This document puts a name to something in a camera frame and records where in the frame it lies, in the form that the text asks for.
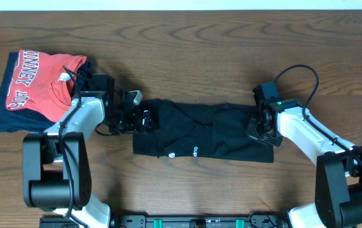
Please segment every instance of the dark blue cloth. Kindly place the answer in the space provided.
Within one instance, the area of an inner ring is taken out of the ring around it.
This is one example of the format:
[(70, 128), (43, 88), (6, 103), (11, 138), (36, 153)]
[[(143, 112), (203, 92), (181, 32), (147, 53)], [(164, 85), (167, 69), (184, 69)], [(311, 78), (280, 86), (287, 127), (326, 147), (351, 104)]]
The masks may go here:
[(16, 132), (18, 130), (43, 132), (55, 123), (38, 111), (30, 109), (8, 111), (6, 109), (6, 96), (17, 59), (18, 53), (9, 53), (8, 64), (0, 87), (0, 132)]

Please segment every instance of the red shirt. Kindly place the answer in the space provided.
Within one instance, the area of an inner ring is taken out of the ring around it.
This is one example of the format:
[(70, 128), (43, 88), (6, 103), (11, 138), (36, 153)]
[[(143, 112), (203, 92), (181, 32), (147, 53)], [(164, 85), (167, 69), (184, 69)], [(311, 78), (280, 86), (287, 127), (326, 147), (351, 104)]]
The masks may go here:
[(9, 111), (29, 108), (57, 122), (69, 110), (74, 82), (63, 66), (77, 72), (86, 56), (20, 50), (6, 97)]

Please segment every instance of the wire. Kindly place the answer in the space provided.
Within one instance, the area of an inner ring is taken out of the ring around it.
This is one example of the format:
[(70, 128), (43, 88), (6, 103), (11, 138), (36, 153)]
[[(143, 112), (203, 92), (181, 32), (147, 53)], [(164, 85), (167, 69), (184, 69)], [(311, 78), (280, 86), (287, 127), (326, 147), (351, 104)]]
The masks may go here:
[(293, 65), (293, 66), (290, 66), (288, 68), (286, 68), (284, 71), (282, 71), (280, 74), (278, 74), (278, 76), (275, 77), (274, 79), (274, 82), (276, 82), (285, 72), (287, 72), (288, 70), (290, 69), (293, 69), (293, 68), (297, 68), (297, 67), (304, 67), (304, 68), (307, 68), (309, 69), (310, 71), (312, 71), (314, 73), (314, 77), (316, 78), (316, 84), (314, 85), (314, 89), (312, 91), (312, 93), (310, 94), (309, 98), (307, 99), (306, 101), (306, 104), (303, 106), (302, 108), (302, 116), (304, 117), (303, 118), (303, 121), (307, 121), (312, 127), (314, 127), (316, 130), (318, 130), (320, 133), (322, 133), (327, 139), (329, 139), (333, 144), (335, 143), (336, 145), (338, 145), (341, 149), (343, 149), (345, 152), (347, 152), (354, 160), (357, 161), (357, 163), (359, 164), (359, 166), (362, 168), (362, 161), (361, 159), (358, 158), (357, 155), (354, 154), (354, 151), (353, 150), (350, 150), (349, 148), (345, 147), (343, 144), (341, 144), (340, 142), (338, 142), (338, 137), (334, 138), (332, 136), (330, 136), (329, 134), (327, 134), (325, 131), (323, 131), (322, 129), (320, 129), (315, 123), (313, 123), (311, 120), (310, 120), (310, 116), (309, 115), (306, 115), (306, 107), (307, 105), (309, 104), (310, 100), (312, 99), (313, 95), (316, 93), (316, 90), (318, 89), (318, 86), (319, 86), (319, 76), (316, 72), (316, 70), (314, 70), (312, 67), (310, 66), (307, 66), (307, 65)]
[(72, 177), (72, 171), (71, 171), (71, 168), (70, 168), (70, 165), (69, 165), (67, 152), (65, 151), (65, 147), (67, 147), (67, 145), (65, 144), (65, 142), (63, 140), (62, 132), (63, 132), (64, 128), (67, 126), (67, 122), (71, 119), (71, 117), (74, 115), (74, 113), (81, 107), (82, 98), (81, 98), (81, 93), (80, 93), (80, 90), (79, 90), (79, 86), (78, 86), (76, 80), (74, 79), (74, 76), (72, 76), (72, 74), (75, 75), (75, 73), (70, 71), (65, 66), (63, 66), (63, 68), (68, 73), (71, 80), (74, 82), (74, 86), (75, 86), (75, 88), (77, 90), (77, 95), (78, 95), (77, 106), (74, 108), (74, 110), (72, 110), (67, 115), (67, 117), (65, 117), (65, 119), (62, 122), (60, 122), (60, 129), (58, 131), (58, 144), (60, 146), (60, 152), (62, 154), (65, 169), (67, 170), (69, 189), (70, 189), (70, 192), (69, 192), (70, 200), (69, 200), (69, 204), (68, 204), (68, 210), (67, 210), (67, 213), (64, 215), (64, 217), (66, 219), (70, 219), (71, 214), (72, 214), (72, 209), (74, 208), (74, 178)]
[(267, 216), (268, 219), (269, 219), (269, 222), (271, 223), (271, 225), (274, 226), (274, 227), (278, 227), (278, 226), (272, 221), (272, 219), (269, 217), (269, 215), (268, 215), (267, 213), (262, 212), (262, 211), (255, 211), (255, 212), (252, 212), (252, 213), (249, 215), (249, 222), (251, 223), (251, 225), (252, 225), (254, 228), (258, 228), (258, 226), (254, 225), (254, 224), (252, 223), (251, 217), (252, 217), (254, 214), (258, 214), (258, 213)]

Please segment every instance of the black t-shirt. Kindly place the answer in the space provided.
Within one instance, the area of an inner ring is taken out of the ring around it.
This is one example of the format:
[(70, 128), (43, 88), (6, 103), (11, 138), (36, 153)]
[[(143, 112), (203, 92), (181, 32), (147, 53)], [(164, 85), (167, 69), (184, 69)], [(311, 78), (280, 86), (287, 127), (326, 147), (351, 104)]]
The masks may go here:
[(273, 162), (273, 146), (246, 136), (255, 106), (179, 104), (166, 100), (143, 101), (159, 129), (133, 135), (135, 154), (196, 156), (252, 162)]

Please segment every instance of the wooden table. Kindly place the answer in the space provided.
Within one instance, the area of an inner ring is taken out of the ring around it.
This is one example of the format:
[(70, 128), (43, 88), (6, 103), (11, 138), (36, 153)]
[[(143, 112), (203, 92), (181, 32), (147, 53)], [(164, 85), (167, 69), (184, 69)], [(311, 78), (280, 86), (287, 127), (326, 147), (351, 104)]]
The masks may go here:
[[(146, 99), (254, 105), (252, 88), (290, 65), (317, 69), (309, 109), (362, 145), (362, 11), (0, 12), (0, 83), (10, 51), (83, 54)], [(306, 69), (278, 82), (303, 101)], [(0, 133), (0, 227), (38, 227), (22, 199), (22, 139)], [(87, 142), (93, 190), (117, 213), (241, 215), (314, 200), (315, 167), (288, 139), (272, 164), (133, 155), (131, 136)]]

